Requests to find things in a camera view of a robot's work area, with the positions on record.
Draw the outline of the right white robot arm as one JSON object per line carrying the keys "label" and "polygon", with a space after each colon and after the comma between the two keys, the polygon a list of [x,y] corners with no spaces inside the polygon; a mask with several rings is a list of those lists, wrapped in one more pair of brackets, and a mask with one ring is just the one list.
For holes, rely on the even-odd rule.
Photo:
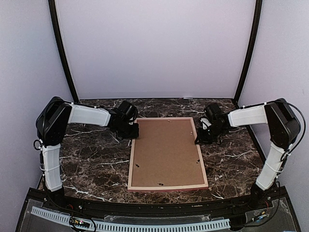
{"label": "right white robot arm", "polygon": [[306,124],[301,124],[293,110],[296,107],[284,98],[261,104],[243,106],[224,113],[217,103],[205,107],[195,144],[220,143],[221,137],[233,128],[267,124],[270,133],[270,151],[255,185],[261,190],[269,189],[283,170],[285,161],[299,144],[297,137],[304,134]]}

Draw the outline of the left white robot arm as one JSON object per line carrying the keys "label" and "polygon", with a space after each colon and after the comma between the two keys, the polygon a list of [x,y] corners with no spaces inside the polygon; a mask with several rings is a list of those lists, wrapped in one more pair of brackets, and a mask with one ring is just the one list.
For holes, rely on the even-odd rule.
{"label": "left white robot arm", "polygon": [[60,148],[68,124],[89,124],[109,128],[122,139],[136,139],[139,125],[135,122],[137,108],[123,101],[119,107],[87,106],[53,97],[36,120],[37,136],[41,152],[41,170],[45,177],[45,186],[51,192],[62,188],[60,174]]}

